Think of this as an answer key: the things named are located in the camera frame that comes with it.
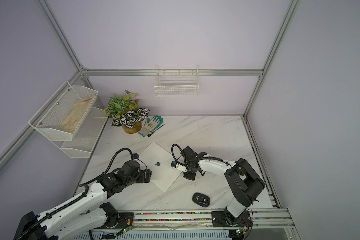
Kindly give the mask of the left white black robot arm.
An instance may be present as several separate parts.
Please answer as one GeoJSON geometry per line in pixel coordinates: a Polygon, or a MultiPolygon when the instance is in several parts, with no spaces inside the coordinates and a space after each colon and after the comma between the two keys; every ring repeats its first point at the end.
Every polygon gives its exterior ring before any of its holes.
{"type": "Polygon", "coordinates": [[[118,150],[106,170],[80,184],[85,190],[62,204],[38,215],[25,214],[18,225],[16,240],[69,240],[99,227],[113,228],[121,217],[107,202],[132,184],[149,183],[152,171],[141,169],[139,155],[129,148],[118,150]]]}

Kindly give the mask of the black wireless mouse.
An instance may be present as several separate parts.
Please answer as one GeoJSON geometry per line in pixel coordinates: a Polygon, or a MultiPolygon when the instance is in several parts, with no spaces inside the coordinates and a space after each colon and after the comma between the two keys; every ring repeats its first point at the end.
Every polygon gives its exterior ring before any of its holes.
{"type": "Polygon", "coordinates": [[[200,207],[207,208],[211,204],[211,199],[207,195],[201,193],[194,193],[192,201],[200,207]]]}

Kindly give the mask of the white laptop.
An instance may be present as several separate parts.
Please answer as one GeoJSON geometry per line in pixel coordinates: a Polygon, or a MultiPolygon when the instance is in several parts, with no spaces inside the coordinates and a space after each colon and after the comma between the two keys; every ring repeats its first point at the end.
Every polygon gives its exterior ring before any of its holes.
{"type": "Polygon", "coordinates": [[[172,168],[173,156],[156,143],[151,143],[139,157],[152,171],[151,183],[166,192],[180,175],[180,171],[172,168]]]}

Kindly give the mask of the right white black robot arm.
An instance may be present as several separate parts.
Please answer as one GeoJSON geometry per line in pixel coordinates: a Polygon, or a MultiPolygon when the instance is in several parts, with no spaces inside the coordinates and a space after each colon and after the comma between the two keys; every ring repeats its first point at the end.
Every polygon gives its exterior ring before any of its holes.
{"type": "Polygon", "coordinates": [[[196,153],[190,147],[182,149],[172,144],[171,167],[183,172],[183,177],[194,181],[197,173],[213,173],[224,177],[233,194],[230,203],[222,211],[211,212],[213,227],[246,227],[253,226],[253,217],[249,207],[266,188],[260,175],[245,159],[225,161],[212,157],[205,152],[196,153]]]}

